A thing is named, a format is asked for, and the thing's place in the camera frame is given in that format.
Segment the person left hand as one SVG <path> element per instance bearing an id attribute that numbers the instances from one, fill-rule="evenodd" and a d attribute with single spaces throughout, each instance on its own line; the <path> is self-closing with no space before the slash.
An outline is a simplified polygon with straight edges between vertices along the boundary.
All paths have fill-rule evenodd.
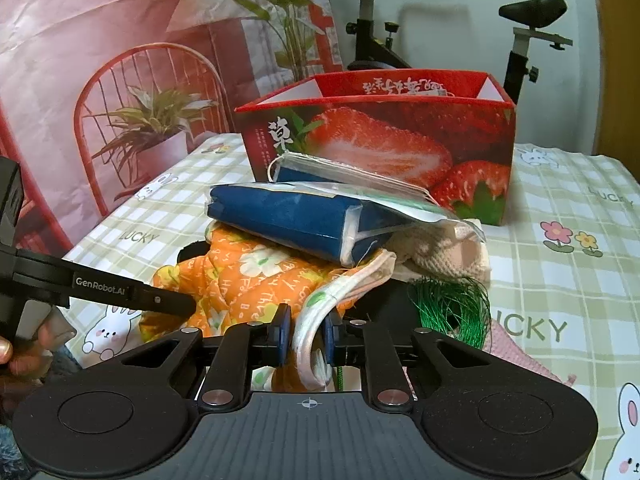
<path id="1" fill-rule="evenodd" d="M 1 409 L 12 414 L 17 405 L 40 385 L 49 370 L 60 334 L 51 321 L 43 322 L 35 340 L 15 349 L 1 339 Z"/>

